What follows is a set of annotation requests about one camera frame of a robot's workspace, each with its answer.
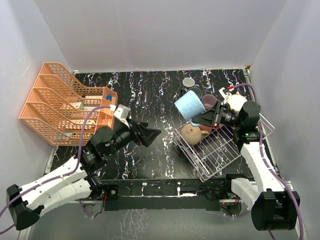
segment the orange plastic basket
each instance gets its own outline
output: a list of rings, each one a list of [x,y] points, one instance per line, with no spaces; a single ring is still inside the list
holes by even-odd
[[[52,146],[79,145],[82,124],[73,121],[84,120],[90,111],[79,110],[70,103],[82,102],[90,107],[117,105],[118,95],[107,87],[82,85],[60,63],[44,63],[41,73],[48,71],[53,74],[37,77],[19,118]],[[111,101],[105,99],[108,95],[112,96]],[[97,129],[113,128],[115,118],[110,109],[102,108],[93,112],[89,120],[95,123],[85,125],[83,145]]]

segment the dish rack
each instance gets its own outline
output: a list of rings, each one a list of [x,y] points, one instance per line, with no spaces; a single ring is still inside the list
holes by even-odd
[[[60,63],[44,63],[23,106],[21,119],[36,134],[52,146],[77,146],[82,123],[90,110],[75,108],[71,103],[86,107],[117,105],[118,95],[107,87],[82,85]],[[93,112],[84,128],[82,145],[97,129],[114,126],[114,113],[109,108]]]
[[[265,139],[275,128],[261,114],[259,123],[262,128],[263,139]],[[223,125],[219,129],[213,130],[208,137],[203,138],[197,145],[190,146],[180,134],[185,125],[173,130],[172,140],[193,165],[202,182],[213,177],[241,157],[236,144],[233,142],[233,129],[231,127]]]

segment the stackable organizer tray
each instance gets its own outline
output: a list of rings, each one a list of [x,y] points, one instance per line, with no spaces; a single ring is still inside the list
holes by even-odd
[[[111,101],[106,100],[108,95],[112,96]],[[19,118],[52,146],[76,146],[80,138],[75,135],[81,132],[82,124],[72,120],[83,120],[90,111],[79,110],[70,104],[75,102],[90,107],[110,106],[117,104],[118,95],[107,87],[82,85],[60,63],[44,63]],[[97,129],[114,126],[114,115],[108,108],[96,110],[89,120],[95,124],[85,125],[87,137],[83,138],[82,145]]]

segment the white wall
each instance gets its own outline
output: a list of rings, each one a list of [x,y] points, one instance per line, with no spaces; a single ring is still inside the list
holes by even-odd
[[[319,239],[320,2],[288,0],[251,68],[262,113],[275,126],[279,171],[301,197],[310,240]]]
[[[35,0],[80,72],[251,65],[285,0]]]
[[[34,181],[44,174],[51,147],[18,121],[18,116],[43,62],[61,62],[69,68],[50,29],[33,0],[0,1],[0,207],[6,189]],[[0,219],[0,231],[13,224],[9,211]],[[14,240],[11,229],[0,239]]]

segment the gray floor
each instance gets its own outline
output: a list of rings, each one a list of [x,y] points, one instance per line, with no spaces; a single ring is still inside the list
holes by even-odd
[[[92,221],[78,203],[44,215],[28,240],[271,240],[257,231],[251,215],[231,219],[200,209],[120,210],[103,212]],[[278,240],[297,240],[295,230],[275,231]]]

